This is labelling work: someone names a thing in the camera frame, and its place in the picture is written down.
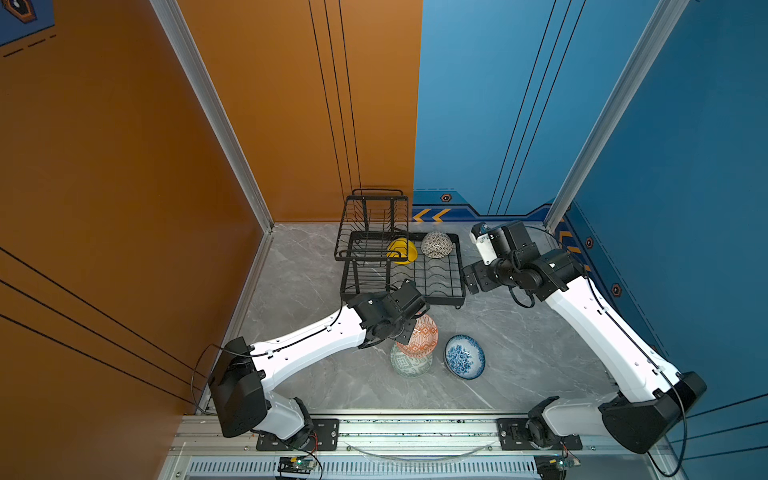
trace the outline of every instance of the blue floral pattern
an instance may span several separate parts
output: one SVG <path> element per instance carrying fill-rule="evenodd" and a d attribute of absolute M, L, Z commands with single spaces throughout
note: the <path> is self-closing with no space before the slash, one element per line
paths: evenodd
<path fill-rule="evenodd" d="M 445 345 L 445 364 L 465 380 L 478 378 L 485 370 L 485 353 L 470 336 L 453 336 Z"/>

